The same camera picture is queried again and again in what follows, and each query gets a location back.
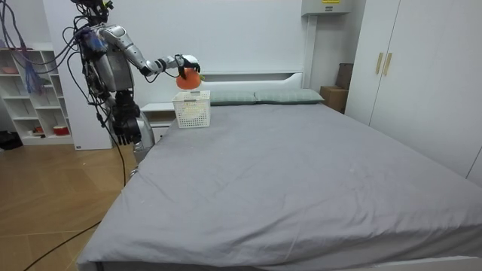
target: black bag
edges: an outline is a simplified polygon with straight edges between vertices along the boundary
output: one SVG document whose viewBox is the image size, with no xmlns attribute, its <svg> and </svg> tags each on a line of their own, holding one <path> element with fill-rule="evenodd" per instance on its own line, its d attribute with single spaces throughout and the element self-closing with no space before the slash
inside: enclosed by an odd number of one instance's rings
<svg viewBox="0 0 482 271">
<path fill-rule="evenodd" d="M 18 133 L 0 131 L 0 148 L 4 150 L 13 150 L 23 146 Z"/>
</svg>

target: cardboard box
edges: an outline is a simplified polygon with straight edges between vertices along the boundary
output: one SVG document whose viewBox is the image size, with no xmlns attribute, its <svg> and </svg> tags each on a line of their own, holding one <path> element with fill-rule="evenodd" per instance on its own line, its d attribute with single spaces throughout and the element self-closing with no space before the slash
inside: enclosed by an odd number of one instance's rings
<svg viewBox="0 0 482 271">
<path fill-rule="evenodd" d="M 337 86 L 349 90 L 349 83 L 352 81 L 353 64 L 341 63 L 338 69 Z"/>
<path fill-rule="evenodd" d="M 340 113 L 345 113 L 348 90 L 341 87 L 321 87 L 319 93 L 325 99 L 324 105 Z"/>
</svg>

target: bed frame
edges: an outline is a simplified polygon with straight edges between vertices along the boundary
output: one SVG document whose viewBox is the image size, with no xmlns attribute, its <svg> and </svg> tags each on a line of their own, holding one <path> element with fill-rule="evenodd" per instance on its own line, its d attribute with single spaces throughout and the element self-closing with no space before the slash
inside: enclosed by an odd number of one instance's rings
<svg viewBox="0 0 482 271">
<path fill-rule="evenodd" d="M 206 72 L 200 90 L 253 90 L 301 88 L 302 71 L 277 72 Z M 104 271 L 103 263 L 96 263 L 97 271 Z M 342 271 L 482 271 L 482 258 L 446 257 L 384 263 L 368 268 Z"/>
</svg>

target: wooden floor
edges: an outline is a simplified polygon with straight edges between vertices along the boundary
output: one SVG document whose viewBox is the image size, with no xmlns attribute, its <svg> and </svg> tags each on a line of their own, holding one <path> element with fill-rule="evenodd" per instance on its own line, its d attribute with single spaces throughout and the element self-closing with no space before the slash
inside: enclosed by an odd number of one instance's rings
<svg viewBox="0 0 482 271">
<path fill-rule="evenodd" d="M 131 146 L 121 148 L 129 172 Z M 22 271 L 70 236 L 100 221 L 123 187 L 117 148 L 27 146 L 0 153 L 0 270 Z M 34 271 L 75 271 L 90 230 L 41 260 Z"/>
</svg>

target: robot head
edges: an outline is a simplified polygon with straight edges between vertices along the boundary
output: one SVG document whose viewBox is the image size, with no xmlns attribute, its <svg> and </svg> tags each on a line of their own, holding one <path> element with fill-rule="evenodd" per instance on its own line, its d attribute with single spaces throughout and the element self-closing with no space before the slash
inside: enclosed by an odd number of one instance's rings
<svg viewBox="0 0 482 271">
<path fill-rule="evenodd" d="M 107 23 L 108 12 L 114 9 L 112 1 L 104 3 L 103 0 L 71 0 L 77 4 L 78 9 L 81 10 L 89 23 L 93 26 L 100 23 Z"/>
</svg>

